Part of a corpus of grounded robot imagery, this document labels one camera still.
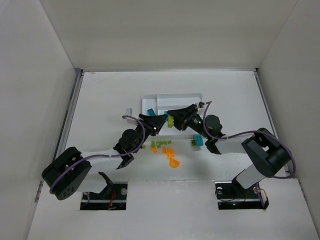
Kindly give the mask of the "lime green lego plate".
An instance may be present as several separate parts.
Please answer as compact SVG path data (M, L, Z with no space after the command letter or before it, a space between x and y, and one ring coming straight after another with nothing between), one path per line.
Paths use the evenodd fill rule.
M168 115L167 127L168 128L173 128L174 127L174 118L171 115Z

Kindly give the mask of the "teal rounded lego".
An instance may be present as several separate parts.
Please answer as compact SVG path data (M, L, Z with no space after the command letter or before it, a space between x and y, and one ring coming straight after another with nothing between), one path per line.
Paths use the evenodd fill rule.
M195 146L202 147L204 145L203 138L200 134L195 134L193 136L193 140L195 142Z

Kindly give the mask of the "teal lego brick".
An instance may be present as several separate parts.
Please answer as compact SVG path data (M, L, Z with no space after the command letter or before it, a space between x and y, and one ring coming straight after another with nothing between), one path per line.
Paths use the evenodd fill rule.
M148 113L149 116L156 116L157 115L152 108L148 109L147 113Z

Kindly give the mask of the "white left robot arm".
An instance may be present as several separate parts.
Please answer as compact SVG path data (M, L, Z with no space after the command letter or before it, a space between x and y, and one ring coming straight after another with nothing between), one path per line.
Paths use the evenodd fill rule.
M81 152L74 146L67 148L41 174L49 187L49 193L59 201L69 198L78 190L92 166L104 160L120 161L117 170L127 167L148 137L154 137L160 132L167 117L166 114L140 114L138 118L123 115L123 119L134 120L137 126L135 129L126 129L113 148L91 154Z

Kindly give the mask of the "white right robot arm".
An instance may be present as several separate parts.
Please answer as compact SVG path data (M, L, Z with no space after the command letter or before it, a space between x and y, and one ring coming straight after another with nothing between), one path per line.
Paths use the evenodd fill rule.
M291 151L266 128L226 136L222 133L223 126L218 116L206 113L199 115L198 110L208 109L209 105L209 102L200 102L169 110L167 114L173 118L173 125L179 131L191 128L206 138L205 145L212 154L247 154L252 164L233 178L234 189L247 190L265 178L275 178L288 162L292 163L292 174L296 173Z

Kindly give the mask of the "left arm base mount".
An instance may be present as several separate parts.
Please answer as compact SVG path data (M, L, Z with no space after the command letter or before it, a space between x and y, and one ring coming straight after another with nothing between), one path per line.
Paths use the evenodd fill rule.
M113 182L104 172L98 173L104 178L104 188L96 192L83 192L81 211L124 211L127 208L127 182Z

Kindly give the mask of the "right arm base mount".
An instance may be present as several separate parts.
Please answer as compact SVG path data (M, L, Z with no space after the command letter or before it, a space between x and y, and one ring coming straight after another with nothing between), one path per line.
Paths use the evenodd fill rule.
M270 204L258 182L245 189L235 179L216 181L214 194L219 210L266 210Z

